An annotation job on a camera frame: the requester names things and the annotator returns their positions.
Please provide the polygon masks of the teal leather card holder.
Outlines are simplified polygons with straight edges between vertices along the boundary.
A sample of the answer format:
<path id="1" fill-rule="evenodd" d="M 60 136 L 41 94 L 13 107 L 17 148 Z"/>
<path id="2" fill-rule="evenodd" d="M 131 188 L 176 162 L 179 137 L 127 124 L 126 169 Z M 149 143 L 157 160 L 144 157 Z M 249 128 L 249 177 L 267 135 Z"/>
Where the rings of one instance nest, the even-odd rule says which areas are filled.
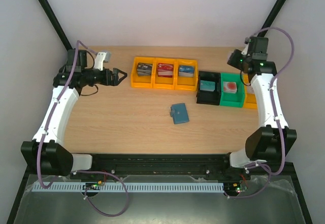
<path id="1" fill-rule="evenodd" d="M 174 124 L 189 122 L 187 108 L 184 103 L 173 104 L 171 106 L 170 116 L 172 117 Z"/>

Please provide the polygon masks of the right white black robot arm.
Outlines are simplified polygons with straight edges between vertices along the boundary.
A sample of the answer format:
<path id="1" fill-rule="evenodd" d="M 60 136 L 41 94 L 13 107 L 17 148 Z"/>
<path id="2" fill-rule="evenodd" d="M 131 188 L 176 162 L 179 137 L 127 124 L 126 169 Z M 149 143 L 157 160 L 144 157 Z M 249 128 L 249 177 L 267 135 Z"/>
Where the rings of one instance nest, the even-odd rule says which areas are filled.
<path id="1" fill-rule="evenodd" d="M 245 49 L 236 49 L 228 65 L 247 74 L 254 91 L 258 110 L 258 129 L 251 134 L 245 147 L 229 155 L 230 162 L 222 165 L 222 175 L 233 179 L 239 168 L 258 167 L 267 162 L 278 162 L 283 169 L 285 157 L 295 140 L 296 130 L 289 128 L 282 113 L 277 92 L 276 65 L 268 61 L 268 38 L 250 37 L 245 40 Z"/>

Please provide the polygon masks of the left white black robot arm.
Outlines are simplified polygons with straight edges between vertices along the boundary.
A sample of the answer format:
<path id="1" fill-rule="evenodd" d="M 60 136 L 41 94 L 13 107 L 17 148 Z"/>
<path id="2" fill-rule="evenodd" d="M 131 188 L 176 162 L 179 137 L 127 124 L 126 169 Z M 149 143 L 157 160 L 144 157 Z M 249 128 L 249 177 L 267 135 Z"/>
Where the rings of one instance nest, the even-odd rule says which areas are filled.
<path id="1" fill-rule="evenodd" d="M 89 170 L 92 155 L 72 154 L 64 147 L 64 134 L 73 107 L 86 86 L 117 86 L 127 73 L 104 68 L 110 52 L 96 52 L 93 66 L 88 67 L 88 50 L 68 51 L 67 62 L 53 79 L 52 98 L 45 118 L 31 141 L 24 141 L 21 153 L 28 167 L 39 175 L 67 176 L 71 172 Z"/>

